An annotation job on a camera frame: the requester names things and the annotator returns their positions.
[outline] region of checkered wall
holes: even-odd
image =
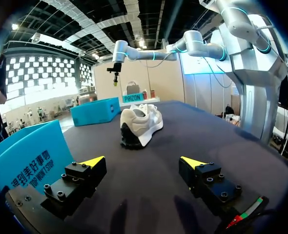
[[[90,65],[80,64],[80,81],[81,86],[94,86],[93,71]]]
[[[6,61],[7,98],[76,86],[75,61],[54,56],[18,56]]]

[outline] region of sneaker sole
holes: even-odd
[[[135,136],[128,125],[126,123],[122,124],[121,127],[121,145],[128,149],[142,149],[144,148],[152,139],[152,135],[162,129],[164,126],[164,122],[161,121],[159,124],[156,124],[155,126],[151,127],[147,132],[145,132],[143,135],[137,137]]]

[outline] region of yellow tip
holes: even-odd
[[[197,161],[197,160],[193,160],[191,158],[188,158],[188,157],[181,157],[182,160],[184,160],[185,162],[187,162],[192,168],[195,169],[195,167],[201,165],[201,164],[208,164],[208,163],[205,163],[205,162],[201,162],[201,161]]]
[[[87,166],[94,167],[103,157],[104,156],[97,157],[97,158],[94,158],[85,162],[79,162],[79,164],[85,164]]]

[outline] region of screw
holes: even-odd
[[[220,194],[220,197],[221,197],[223,200],[226,200],[227,197],[228,197],[227,192],[222,192],[222,193]]]
[[[47,193],[52,192],[52,188],[51,188],[51,186],[50,186],[49,184],[44,184],[43,187],[44,187],[44,190],[45,190]]]
[[[22,202],[21,202],[21,201],[17,201],[17,202],[16,202],[16,205],[17,205],[18,207],[20,207],[20,206],[22,206]]]
[[[207,183],[212,183],[212,182],[213,182],[213,178],[208,177],[208,178],[207,178]]]
[[[63,191],[58,191],[57,197],[59,198],[59,200],[64,200],[66,198],[66,195]]]
[[[25,201],[30,201],[31,200],[31,196],[27,195],[25,196]]]
[[[235,192],[236,193],[239,193],[239,192],[241,192],[242,191],[242,186],[240,186],[240,185],[235,185]]]

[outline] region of robotic arm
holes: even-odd
[[[226,59],[226,49],[222,45],[214,43],[203,43],[202,34],[198,31],[186,31],[183,38],[178,40],[175,44],[166,47],[166,53],[159,51],[138,51],[135,48],[128,46],[124,40],[118,40],[115,44],[113,53],[113,68],[107,68],[109,72],[115,72],[114,85],[117,85],[118,75],[121,72],[121,64],[127,57],[131,61],[136,60],[168,60],[176,61],[176,53],[187,52],[190,56],[195,57],[210,57],[223,61]]]

